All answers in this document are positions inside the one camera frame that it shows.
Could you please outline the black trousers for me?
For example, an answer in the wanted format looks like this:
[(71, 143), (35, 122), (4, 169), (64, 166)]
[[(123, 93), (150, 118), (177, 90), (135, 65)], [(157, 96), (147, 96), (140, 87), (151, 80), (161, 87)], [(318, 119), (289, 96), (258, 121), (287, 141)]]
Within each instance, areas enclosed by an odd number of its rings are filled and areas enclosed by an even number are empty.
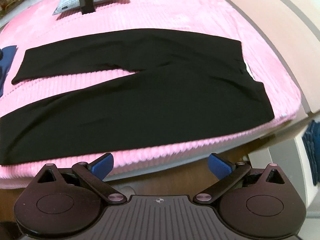
[(1, 164), (210, 139), (274, 119), (241, 43), (188, 31), (131, 29), (31, 48), (12, 83), (114, 69), (129, 75), (3, 116)]

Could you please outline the pile of dark clothes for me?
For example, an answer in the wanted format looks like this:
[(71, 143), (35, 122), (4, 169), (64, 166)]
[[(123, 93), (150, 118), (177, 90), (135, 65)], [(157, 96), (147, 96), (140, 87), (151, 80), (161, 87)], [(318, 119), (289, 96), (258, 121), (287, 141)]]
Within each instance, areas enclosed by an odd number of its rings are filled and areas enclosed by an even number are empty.
[(7, 46), (1, 49), (0, 60), (0, 96), (3, 95), (4, 82), (7, 74), (11, 68), (14, 56), (16, 54), (17, 46)]

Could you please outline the folded blue jeans stack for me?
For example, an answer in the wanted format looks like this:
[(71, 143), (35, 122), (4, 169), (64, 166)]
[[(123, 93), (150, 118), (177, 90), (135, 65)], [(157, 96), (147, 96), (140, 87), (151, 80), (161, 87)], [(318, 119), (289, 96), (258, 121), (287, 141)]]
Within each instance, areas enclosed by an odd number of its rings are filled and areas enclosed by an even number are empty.
[(308, 156), (313, 185), (319, 183), (319, 122), (312, 120), (302, 136)]

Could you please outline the pink bed blanket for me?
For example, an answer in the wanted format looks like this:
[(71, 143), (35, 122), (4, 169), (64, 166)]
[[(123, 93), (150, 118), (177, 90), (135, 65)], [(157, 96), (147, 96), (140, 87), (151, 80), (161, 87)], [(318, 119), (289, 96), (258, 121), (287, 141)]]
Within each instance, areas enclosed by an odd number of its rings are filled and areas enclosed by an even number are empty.
[(59, 0), (42, 0), (15, 16), (1, 32), (1, 47), (17, 46), (1, 97), (1, 115), (29, 103), (82, 89), (127, 75), (116, 69), (87, 74), (24, 81), (12, 79), (29, 48), (67, 38), (138, 28), (174, 29), (227, 37), (242, 43), (242, 53), (253, 79), (264, 84), (274, 119), (235, 135), (181, 144), (114, 153), (114, 179), (156, 172), (224, 151), (264, 135), (296, 117), (301, 105), (298, 87), (284, 61), (234, 6), (226, 0), (130, 0), (104, 3), (88, 16), (71, 10), (54, 15)]

